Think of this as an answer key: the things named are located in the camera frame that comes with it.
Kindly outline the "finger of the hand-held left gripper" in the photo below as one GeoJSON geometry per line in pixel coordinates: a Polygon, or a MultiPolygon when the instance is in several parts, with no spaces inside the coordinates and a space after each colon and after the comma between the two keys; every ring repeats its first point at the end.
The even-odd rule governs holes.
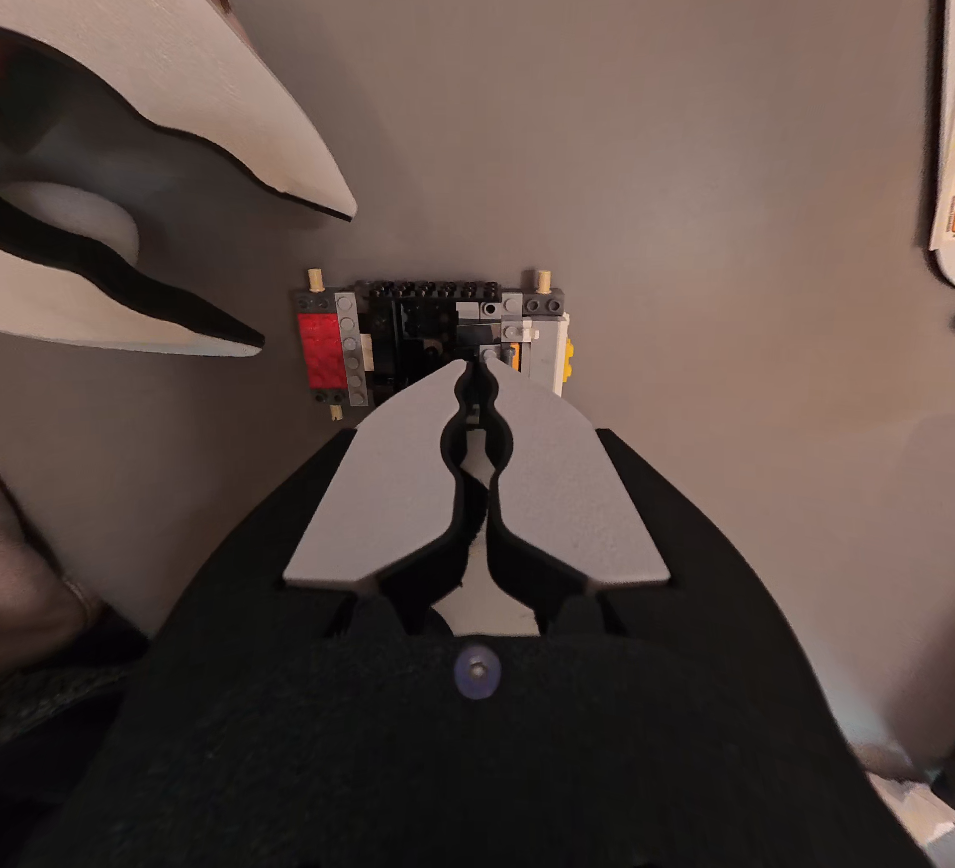
{"type": "Polygon", "coordinates": [[[325,141],[232,12],[208,0],[1,0],[1,26],[83,67],[150,125],[220,150],[274,193],[355,217],[325,141]]]}
{"type": "Polygon", "coordinates": [[[137,269],[134,218],[53,182],[1,190],[1,330],[78,347],[250,357],[265,338],[212,303],[137,269]]]}

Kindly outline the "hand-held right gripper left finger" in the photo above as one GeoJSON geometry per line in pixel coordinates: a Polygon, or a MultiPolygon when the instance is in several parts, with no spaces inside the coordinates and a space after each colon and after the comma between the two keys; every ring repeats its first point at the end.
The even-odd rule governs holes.
{"type": "Polygon", "coordinates": [[[362,421],[285,588],[387,599],[406,632],[452,632],[436,604],[461,586],[478,536],[478,481],[461,468],[473,377],[473,364],[453,361],[362,421]]]}

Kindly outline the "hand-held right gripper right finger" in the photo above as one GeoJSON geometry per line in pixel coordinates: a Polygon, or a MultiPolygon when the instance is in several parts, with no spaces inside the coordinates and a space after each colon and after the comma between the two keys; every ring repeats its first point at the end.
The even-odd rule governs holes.
{"type": "Polygon", "coordinates": [[[541,633],[619,633],[606,594],[664,586],[670,570],[599,433],[500,360],[479,365],[477,385],[491,579],[541,633]]]}

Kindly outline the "multicoloured toy brick model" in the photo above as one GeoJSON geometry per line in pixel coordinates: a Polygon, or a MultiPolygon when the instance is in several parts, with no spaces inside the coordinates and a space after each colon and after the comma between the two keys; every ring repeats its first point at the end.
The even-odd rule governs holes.
{"type": "Polygon", "coordinates": [[[318,268],[291,302],[307,387],[332,422],[364,413],[455,360],[500,360],[562,395],[575,349],[551,272],[493,280],[363,280],[334,287],[318,268]]]}

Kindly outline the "white printed booklet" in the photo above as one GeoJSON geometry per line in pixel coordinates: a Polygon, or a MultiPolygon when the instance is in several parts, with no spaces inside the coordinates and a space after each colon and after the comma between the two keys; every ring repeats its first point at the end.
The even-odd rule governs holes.
{"type": "Polygon", "coordinates": [[[926,252],[954,285],[954,0],[932,0],[932,89],[935,103],[934,207],[926,252]]]}

